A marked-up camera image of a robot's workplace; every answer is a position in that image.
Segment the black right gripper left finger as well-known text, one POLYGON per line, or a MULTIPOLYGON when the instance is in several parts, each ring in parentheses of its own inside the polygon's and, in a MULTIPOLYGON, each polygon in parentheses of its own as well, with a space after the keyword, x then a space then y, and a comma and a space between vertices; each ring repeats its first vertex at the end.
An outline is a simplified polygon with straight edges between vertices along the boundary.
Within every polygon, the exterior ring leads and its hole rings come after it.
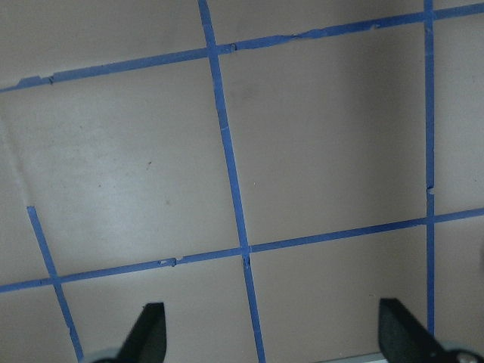
POLYGON ((148 303, 138 316, 115 362, 164 362, 166 313, 163 302, 148 303))

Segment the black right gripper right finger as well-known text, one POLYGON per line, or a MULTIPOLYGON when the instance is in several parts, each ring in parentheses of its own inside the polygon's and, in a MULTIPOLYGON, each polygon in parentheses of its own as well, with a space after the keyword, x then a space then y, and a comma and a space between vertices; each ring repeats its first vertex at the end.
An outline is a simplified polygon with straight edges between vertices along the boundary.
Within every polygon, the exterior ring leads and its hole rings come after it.
POLYGON ((379 302, 378 345, 389 363, 454 361, 454 356, 396 298, 379 302))

